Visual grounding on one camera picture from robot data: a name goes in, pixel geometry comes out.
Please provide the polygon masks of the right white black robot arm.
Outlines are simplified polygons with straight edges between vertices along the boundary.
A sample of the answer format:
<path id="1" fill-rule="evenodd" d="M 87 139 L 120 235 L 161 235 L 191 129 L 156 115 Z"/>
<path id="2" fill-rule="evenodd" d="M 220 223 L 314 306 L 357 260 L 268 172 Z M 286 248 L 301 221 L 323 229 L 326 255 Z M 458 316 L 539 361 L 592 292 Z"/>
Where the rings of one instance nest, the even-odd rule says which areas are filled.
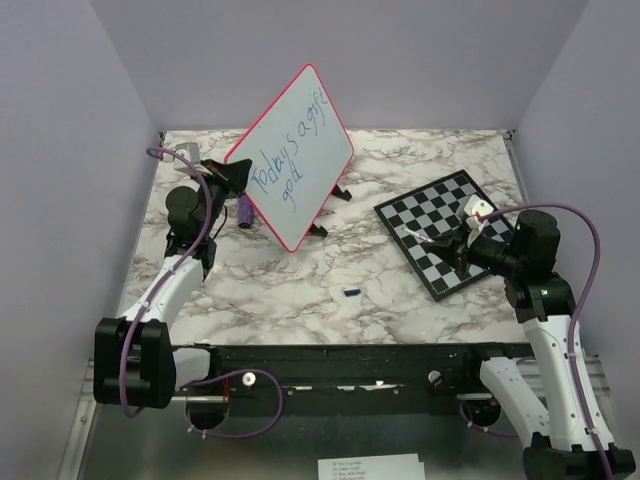
<path id="1" fill-rule="evenodd" d="M 527 209 L 510 242 L 479 232 L 479 221 L 426 243 L 452 268 L 478 266 L 505 281 L 505 294 L 533 351 L 544 396 L 522 379 L 516 361 L 476 357 L 460 367 L 469 390 L 486 388 L 513 425 L 529 479 L 626 479 L 636 470 L 633 453 L 617 446 L 586 367 L 577 318 L 582 303 L 554 270 L 560 242 L 556 219 Z"/>

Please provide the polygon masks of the pink framed whiteboard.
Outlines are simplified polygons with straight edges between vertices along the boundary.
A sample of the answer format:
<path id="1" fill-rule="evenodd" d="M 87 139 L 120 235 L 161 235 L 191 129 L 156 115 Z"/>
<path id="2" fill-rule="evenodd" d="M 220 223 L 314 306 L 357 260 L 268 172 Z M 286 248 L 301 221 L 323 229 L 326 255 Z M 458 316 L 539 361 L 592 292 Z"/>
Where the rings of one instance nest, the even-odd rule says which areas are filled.
<path id="1" fill-rule="evenodd" d="M 224 162 L 252 161 L 246 197 L 284 249 L 294 252 L 353 157 L 334 103 L 315 66 L 307 64 Z"/>

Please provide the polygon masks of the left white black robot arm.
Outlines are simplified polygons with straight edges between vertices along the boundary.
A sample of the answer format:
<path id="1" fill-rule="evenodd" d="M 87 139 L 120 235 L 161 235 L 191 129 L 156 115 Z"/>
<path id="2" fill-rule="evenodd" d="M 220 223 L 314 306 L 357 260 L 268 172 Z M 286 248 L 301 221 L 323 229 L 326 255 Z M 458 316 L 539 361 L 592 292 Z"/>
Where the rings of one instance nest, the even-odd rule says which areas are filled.
<path id="1" fill-rule="evenodd" d="M 213 268 L 217 245 L 211 230 L 226 200 L 245 192 L 252 162 L 206 160 L 203 167 L 192 175 L 198 189 L 179 186 L 166 196 L 169 232 L 160 272 L 132 307 L 95 329 L 94 398 L 121 405 L 131 416 L 166 407 L 188 384 L 201 395 L 221 385 L 222 372 L 209 354 L 173 346 L 169 330 Z"/>

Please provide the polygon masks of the white blue whiteboard marker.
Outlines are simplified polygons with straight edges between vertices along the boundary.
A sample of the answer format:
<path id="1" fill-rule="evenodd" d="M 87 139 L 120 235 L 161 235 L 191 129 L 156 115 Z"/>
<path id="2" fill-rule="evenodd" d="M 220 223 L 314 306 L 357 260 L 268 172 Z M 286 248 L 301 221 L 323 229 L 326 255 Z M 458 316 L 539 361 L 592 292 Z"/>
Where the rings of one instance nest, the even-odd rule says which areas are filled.
<path id="1" fill-rule="evenodd" d="M 413 231 L 413 230 L 410 230 L 410 229 L 408 229 L 408 228 L 406 228 L 406 227 L 405 227 L 405 228 L 403 228 L 403 230 L 404 230 L 406 233 L 408 233 L 409 235 L 413 236 L 414 238 L 416 238 L 416 239 L 420 240 L 421 242 L 424 242 L 424 243 L 427 243 L 427 244 L 432 244 L 432 243 L 434 243 L 434 242 L 435 242 L 433 239 L 428 238 L 428 237 L 426 237 L 425 235 L 423 235 L 423 234 L 421 234 L 421 233 L 418 233 L 418 232 L 415 232 L 415 231 Z"/>

